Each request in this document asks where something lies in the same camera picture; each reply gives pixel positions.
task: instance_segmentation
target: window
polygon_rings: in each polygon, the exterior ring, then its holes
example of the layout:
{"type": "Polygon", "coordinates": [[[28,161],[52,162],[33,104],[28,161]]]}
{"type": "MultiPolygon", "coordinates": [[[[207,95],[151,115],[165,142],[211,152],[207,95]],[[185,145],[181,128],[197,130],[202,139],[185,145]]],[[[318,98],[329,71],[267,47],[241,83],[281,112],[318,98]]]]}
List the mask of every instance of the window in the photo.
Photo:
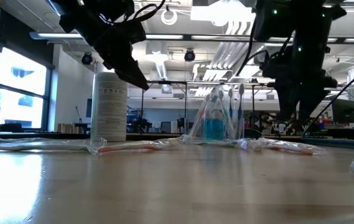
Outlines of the window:
{"type": "Polygon", "coordinates": [[[47,129],[50,70],[16,52],[0,53],[0,124],[47,129]]]}
{"type": "Polygon", "coordinates": [[[43,99],[0,89],[0,124],[41,128],[43,99]]]}
{"type": "Polygon", "coordinates": [[[0,53],[0,84],[44,95],[47,68],[9,49],[0,53]]]}

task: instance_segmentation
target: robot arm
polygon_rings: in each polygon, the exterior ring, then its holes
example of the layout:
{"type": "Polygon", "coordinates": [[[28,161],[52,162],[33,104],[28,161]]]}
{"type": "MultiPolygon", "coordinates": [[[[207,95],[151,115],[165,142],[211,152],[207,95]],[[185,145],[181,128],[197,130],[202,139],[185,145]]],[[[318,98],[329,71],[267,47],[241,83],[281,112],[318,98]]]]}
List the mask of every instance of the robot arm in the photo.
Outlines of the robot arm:
{"type": "Polygon", "coordinates": [[[47,0],[60,16],[60,26],[66,33],[76,30],[104,60],[107,69],[118,77],[144,90],[149,86],[131,53],[132,44],[146,40],[141,22],[152,17],[163,5],[149,4],[156,9],[141,17],[127,20],[134,13],[133,0],[47,0]],[[115,20],[124,15],[123,22],[115,20]]]}
{"type": "Polygon", "coordinates": [[[240,0],[254,6],[256,20],[252,38],[264,42],[271,37],[286,38],[279,52],[265,56],[260,66],[264,77],[274,78],[279,97],[279,119],[288,120],[300,102],[299,119],[304,122],[329,94],[325,87],[337,81],[325,76],[322,64],[332,21],[347,13],[339,6],[344,0],[240,0]],[[291,36],[291,46],[287,46],[291,36]]]}

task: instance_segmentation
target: blue liquid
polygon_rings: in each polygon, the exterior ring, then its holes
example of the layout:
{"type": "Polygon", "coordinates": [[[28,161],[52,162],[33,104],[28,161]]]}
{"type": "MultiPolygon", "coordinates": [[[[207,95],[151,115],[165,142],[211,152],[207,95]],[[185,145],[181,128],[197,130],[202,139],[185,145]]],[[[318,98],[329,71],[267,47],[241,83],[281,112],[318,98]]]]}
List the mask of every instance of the blue liquid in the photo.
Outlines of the blue liquid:
{"type": "Polygon", "coordinates": [[[204,137],[206,139],[223,140],[224,122],[220,119],[206,119],[204,137]]]}

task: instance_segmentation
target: bottle label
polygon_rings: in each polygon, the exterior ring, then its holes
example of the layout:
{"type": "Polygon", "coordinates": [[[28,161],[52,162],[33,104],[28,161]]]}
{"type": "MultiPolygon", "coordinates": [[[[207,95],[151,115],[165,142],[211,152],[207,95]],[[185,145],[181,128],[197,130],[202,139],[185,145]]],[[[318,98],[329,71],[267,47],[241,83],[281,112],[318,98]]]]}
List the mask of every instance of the bottle label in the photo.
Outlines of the bottle label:
{"type": "Polygon", "coordinates": [[[127,88],[125,83],[98,82],[95,130],[97,137],[123,137],[126,135],[127,88]]]}

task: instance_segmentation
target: workbench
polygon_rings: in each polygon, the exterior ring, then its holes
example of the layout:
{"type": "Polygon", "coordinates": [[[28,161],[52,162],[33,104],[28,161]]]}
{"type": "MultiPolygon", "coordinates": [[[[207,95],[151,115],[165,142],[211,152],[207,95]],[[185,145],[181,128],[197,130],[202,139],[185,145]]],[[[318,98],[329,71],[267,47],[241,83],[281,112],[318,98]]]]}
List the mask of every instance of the workbench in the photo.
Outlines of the workbench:
{"type": "Polygon", "coordinates": [[[354,223],[354,150],[326,149],[0,152],[0,223],[354,223]]]}

